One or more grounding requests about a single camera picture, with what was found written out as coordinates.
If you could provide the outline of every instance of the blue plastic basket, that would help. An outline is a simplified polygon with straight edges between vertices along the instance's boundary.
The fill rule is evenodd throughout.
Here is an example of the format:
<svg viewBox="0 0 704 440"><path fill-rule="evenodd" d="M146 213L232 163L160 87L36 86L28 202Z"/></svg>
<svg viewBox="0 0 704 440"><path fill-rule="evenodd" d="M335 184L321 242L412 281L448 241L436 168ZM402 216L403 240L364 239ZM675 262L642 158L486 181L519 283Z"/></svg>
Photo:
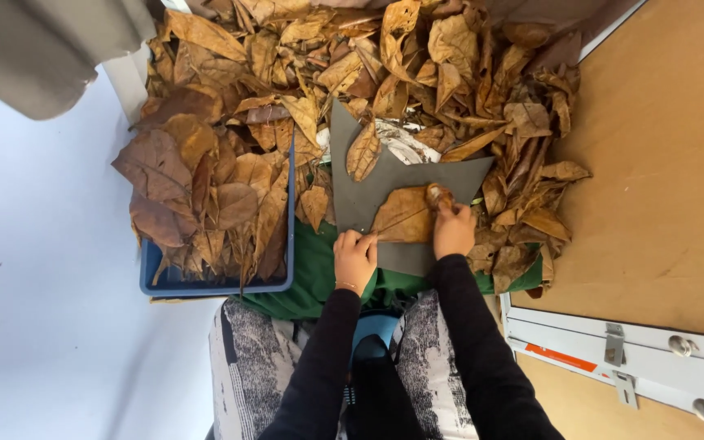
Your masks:
<svg viewBox="0 0 704 440"><path fill-rule="evenodd" d="M289 147L289 183L287 189L287 248L285 261L287 275L282 279L273 279L268 282L255 276L251 282L243 287L244 294L257 294L265 292L282 292L293 283L295 268L295 135L293 144ZM181 280L181 269L170 266L165 269L156 282L152 285L153 277L162 261L160 248L148 240L143 240L140 261L140 290L150 297L216 297L234 295L241 291L240 278L227 278L223 284L210 284L207 281Z"/></svg>

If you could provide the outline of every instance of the patterned pants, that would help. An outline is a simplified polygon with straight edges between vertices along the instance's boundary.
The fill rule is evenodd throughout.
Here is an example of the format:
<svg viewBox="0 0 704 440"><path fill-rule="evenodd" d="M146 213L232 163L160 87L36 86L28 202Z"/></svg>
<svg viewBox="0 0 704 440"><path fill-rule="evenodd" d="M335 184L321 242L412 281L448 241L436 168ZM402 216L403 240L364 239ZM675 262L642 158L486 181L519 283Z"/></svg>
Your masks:
<svg viewBox="0 0 704 440"><path fill-rule="evenodd" d="M214 435L217 440L255 440L279 408L308 333L292 322L225 301L209 337ZM435 292L422 294L401 316L389 347L394 359L397 354L398 375L426 438L477 438ZM343 422L338 438L346 438Z"/></svg>

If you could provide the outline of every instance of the green cloth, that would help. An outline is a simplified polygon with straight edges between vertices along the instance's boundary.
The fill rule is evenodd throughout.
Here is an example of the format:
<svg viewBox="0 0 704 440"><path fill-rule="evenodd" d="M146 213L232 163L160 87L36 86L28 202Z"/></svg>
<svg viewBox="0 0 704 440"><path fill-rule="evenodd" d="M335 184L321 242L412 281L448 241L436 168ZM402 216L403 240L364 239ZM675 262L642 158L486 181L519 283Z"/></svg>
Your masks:
<svg viewBox="0 0 704 440"><path fill-rule="evenodd" d="M322 305L336 285L333 243L337 236L336 226L324 221L319 226L319 234L316 234L310 225L304 225L296 219L292 286L283 292L243 295L243 303L277 319L318 318ZM494 293L492 276L477 273L475 278L483 295ZM523 276L513 282L509 290L530 289L539 286L541 282L542 255ZM362 303L367 308L388 308L396 292L413 296L428 289L429 285L422 276L377 268L365 287Z"/></svg>

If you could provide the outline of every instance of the wooden board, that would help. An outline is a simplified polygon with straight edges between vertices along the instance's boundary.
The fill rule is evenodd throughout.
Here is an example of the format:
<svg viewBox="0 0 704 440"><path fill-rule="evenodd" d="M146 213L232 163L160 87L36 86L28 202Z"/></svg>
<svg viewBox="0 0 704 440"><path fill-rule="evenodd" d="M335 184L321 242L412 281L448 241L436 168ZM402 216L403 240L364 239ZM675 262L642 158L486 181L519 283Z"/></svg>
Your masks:
<svg viewBox="0 0 704 440"><path fill-rule="evenodd" d="M704 0L649 0L581 72L553 154L594 177L562 201L554 288L513 304L704 333Z"/></svg>
<svg viewBox="0 0 704 440"><path fill-rule="evenodd" d="M704 439L704 422L694 414L642 397L632 409L619 403L613 386L520 353L518 365L566 440Z"/></svg>

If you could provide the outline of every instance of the black sleeve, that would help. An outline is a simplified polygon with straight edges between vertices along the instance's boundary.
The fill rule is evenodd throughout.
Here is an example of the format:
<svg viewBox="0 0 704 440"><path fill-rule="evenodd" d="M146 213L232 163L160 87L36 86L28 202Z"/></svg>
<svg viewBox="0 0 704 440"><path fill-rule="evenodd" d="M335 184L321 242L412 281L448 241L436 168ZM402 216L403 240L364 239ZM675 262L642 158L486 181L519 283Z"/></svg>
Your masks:
<svg viewBox="0 0 704 440"><path fill-rule="evenodd" d="M352 290L337 289L330 294L282 404L260 440L336 437L359 315L360 297Z"/></svg>
<svg viewBox="0 0 704 440"><path fill-rule="evenodd" d="M429 282L455 349L466 405L480 438L563 438L499 333L463 255L446 255Z"/></svg>

